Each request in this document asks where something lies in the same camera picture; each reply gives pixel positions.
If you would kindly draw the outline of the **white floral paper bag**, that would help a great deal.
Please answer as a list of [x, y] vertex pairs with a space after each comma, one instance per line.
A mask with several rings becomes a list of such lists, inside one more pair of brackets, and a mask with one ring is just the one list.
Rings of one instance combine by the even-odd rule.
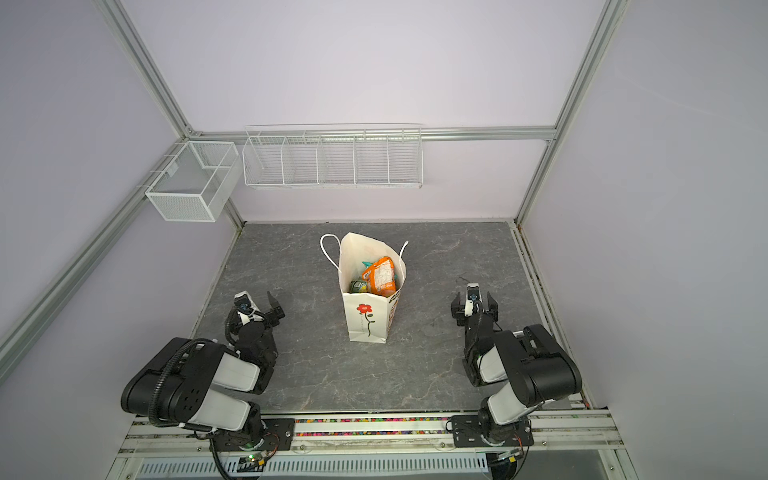
[[[349, 340], [386, 343], [407, 278], [404, 251], [395, 250], [382, 241], [353, 232], [343, 237], [324, 234], [320, 238], [320, 248], [338, 274]], [[390, 297], [371, 293], [349, 293], [350, 282], [362, 279], [363, 271], [385, 256], [390, 257], [395, 265], [396, 293]]]

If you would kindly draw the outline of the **orange Fox's fruits candy bag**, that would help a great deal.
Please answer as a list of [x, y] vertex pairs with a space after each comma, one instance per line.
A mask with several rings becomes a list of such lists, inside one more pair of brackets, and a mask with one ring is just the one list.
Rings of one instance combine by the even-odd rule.
[[361, 278], [368, 285], [368, 292], [371, 294], [390, 297], [397, 291], [395, 265], [388, 256], [369, 265]]

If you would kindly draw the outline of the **green candy bag back side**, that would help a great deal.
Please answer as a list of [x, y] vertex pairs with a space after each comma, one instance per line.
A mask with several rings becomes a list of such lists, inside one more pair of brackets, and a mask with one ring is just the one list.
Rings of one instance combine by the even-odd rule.
[[349, 284], [349, 293], [369, 293], [370, 284], [364, 279], [352, 280]]

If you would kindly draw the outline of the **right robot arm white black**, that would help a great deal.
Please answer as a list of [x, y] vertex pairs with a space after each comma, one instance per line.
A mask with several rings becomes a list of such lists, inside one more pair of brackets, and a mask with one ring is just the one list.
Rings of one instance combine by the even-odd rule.
[[476, 283], [451, 303], [464, 329], [462, 365], [471, 385], [498, 385], [475, 414], [446, 422], [459, 448], [518, 447], [534, 443], [529, 415], [548, 402], [582, 390], [581, 373], [564, 348], [541, 324], [518, 332], [502, 329], [498, 303]]

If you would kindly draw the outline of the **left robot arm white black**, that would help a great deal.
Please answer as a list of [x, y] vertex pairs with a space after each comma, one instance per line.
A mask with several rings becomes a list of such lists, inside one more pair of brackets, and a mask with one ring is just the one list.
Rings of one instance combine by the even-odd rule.
[[248, 292], [235, 295], [224, 343], [171, 339], [128, 382], [122, 410], [157, 428], [206, 433], [220, 449], [262, 448], [269, 431], [260, 407], [229, 393], [260, 395], [274, 375], [279, 353], [273, 330], [285, 312], [272, 293], [267, 299], [269, 308], [262, 310]]

